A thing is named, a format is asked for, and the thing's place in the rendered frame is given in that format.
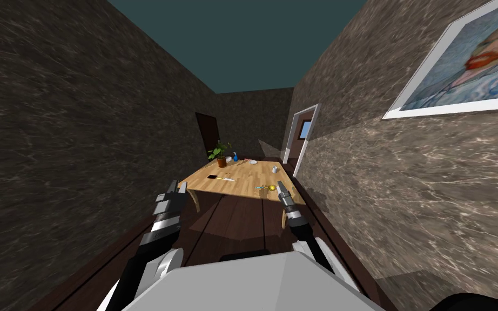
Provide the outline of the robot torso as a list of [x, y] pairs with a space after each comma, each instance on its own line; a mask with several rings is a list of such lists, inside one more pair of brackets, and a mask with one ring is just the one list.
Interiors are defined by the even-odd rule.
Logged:
[[384, 311], [300, 252], [182, 267], [123, 311]]

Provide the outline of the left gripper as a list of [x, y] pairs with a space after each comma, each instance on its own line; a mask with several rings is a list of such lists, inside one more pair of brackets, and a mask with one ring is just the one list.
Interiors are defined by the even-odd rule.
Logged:
[[180, 209], [181, 194], [185, 194], [186, 192], [187, 182], [181, 183], [178, 188], [178, 180], [173, 180], [168, 187], [167, 193], [159, 194], [157, 196], [153, 215], [177, 212], [177, 210]]

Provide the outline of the light wooden table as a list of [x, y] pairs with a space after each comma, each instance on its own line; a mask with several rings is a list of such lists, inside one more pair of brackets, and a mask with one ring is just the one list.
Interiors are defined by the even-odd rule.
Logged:
[[[281, 163], [277, 161], [257, 160], [257, 163], [252, 165], [250, 161], [242, 160], [234, 162], [232, 160], [227, 163], [225, 168], [219, 168], [217, 161], [212, 160], [181, 181], [180, 183], [187, 182], [187, 193], [192, 197], [197, 212], [200, 212], [200, 203], [197, 197], [198, 192], [280, 201], [276, 191], [270, 191], [268, 188], [255, 188], [256, 186], [277, 185], [278, 181], [283, 182], [297, 205], [305, 204], [286, 171], [280, 168]], [[272, 173], [272, 166], [277, 166], [279, 171]], [[231, 178], [235, 181], [208, 179], [208, 175]]]

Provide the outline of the green plant in brown pot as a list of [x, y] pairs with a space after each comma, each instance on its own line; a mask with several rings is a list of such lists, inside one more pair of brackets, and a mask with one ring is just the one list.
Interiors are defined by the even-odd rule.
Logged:
[[207, 151], [208, 159], [216, 160], [219, 168], [225, 168], [227, 166], [225, 152], [231, 147], [231, 143], [222, 143], [221, 141], [217, 141], [216, 146]]

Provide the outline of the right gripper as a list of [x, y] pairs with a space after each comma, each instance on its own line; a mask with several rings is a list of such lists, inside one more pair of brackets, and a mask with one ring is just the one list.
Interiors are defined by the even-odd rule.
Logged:
[[288, 192], [286, 186], [282, 181], [278, 181], [277, 193], [280, 202], [283, 204], [284, 208], [293, 208], [295, 206], [295, 201], [293, 200], [290, 192]]

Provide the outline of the dark brown door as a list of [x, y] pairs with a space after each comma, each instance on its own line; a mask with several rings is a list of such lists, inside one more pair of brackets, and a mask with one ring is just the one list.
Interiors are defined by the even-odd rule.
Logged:
[[218, 124], [216, 117], [202, 113], [195, 113], [203, 144], [205, 147], [206, 157], [209, 157], [209, 151], [213, 151], [220, 140]]

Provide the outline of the brown door with window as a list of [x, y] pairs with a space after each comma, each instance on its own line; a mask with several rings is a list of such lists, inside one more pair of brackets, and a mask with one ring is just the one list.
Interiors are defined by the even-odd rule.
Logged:
[[308, 130], [310, 128], [313, 115], [314, 115], [314, 110], [310, 110], [308, 112], [299, 115], [290, 147], [290, 153], [288, 156], [289, 162], [294, 163], [296, 160], [299, 159], [300, 152], [304, 140], [306, 139], [306, 136], [308, 134]]

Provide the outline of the white framed painting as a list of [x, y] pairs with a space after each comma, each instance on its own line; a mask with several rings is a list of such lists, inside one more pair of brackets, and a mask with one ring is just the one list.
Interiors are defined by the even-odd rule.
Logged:
[[498, 110], [498, 0], [447, 26], [385, 119]]

